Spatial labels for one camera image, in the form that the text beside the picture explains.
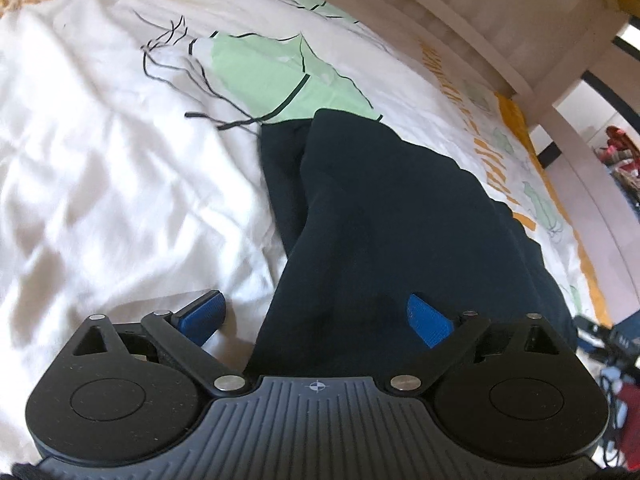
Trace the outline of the black hooded sweatshirt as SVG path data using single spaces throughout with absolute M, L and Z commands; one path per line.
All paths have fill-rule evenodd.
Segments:
M 259 155 L 288 261 L 250 376 L 405 373 L 427 349 L 411 297 L 448 318 L 537 312 L 575 343 L 540 246 L 452 159 L 340 110 L 266 125 Z

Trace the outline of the white leaf-patterned duvet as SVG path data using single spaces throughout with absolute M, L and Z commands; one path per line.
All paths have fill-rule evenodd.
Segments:
M 225 48 L 322 64 L 403 139 L 452 158 L 541 247 L 570 312 L 610 311 L 542 175 L 515 103 L 469 81 L 444 49 L 331 0 L 1 0 L 1 463 L 33 462 L 29 393 L 91 313 L 115 322 L 221 290 L 231 316 L 206 349 L 243 366 L 285 255 L 255 127 L 218 131 L 273 68 Z

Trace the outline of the white wooden bed frame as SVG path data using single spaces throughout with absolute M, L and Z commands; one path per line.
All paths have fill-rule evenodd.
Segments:
M 425 42 L 465 76 L 518 103 L 550 136 L 547 169 L 613 321 L 639 307 L 639 223 L 614 179 L 560 112 L 586 70 L 608 64 L 626 22 L 617 0 L 329 0 L 394 47 Z

